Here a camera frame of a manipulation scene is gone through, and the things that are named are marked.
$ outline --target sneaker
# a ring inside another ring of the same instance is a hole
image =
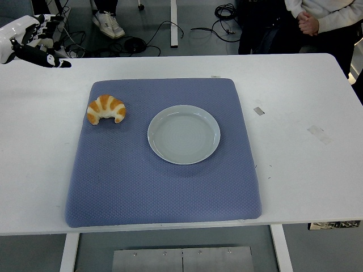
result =
[[[93,17],[92,22],[99,27],[101,32],[107,37],[115,38],[115,34],[112,30],[111,14],[109,12],[101,13],[98,11]]]
[[[115,34],[115,39],[125,36],[125,31],[119,26],[115,16],[111,16],[111,26],[113,33]]]

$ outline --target textured fabric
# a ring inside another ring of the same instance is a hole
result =
[[[85,115],[69,194],[71,227],[252,219],[261,214],[258,181],[238,94],[230,79],[143,79],[96,82],[89,102],[110,94],[126,117],[91,125]],[[221,140],[206,160],[175,165],[147,141],[153,117],[194,105],[218,122]]]

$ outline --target croissant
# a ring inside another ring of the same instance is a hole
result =
[[[97,125],[100,118],[115,118],[115,123],[121,122],[126,115],[124,103],[112,95],[101,95],[90,103],[87,108],[87,119]]]

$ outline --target metal plate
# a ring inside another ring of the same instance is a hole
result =
[[[254,272],[251,248],[116,250],[112,272]]]
[[[113,253],[112,272],[183,272],[180,249],[116,250]]]

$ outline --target white table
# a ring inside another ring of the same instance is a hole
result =
[[[23,61],[0,66],[0,235],[77,237],[268,224],[273,235],[283,236],[280,224],[363,219],[363,107],[330,55],[69,61],[70,69]],[[68,227],[67,190],[92,84],[210,77],[230,78],[236,85],[257,165],[262,215],[228,222]],[[257,107],[265,114],[258,115]]]

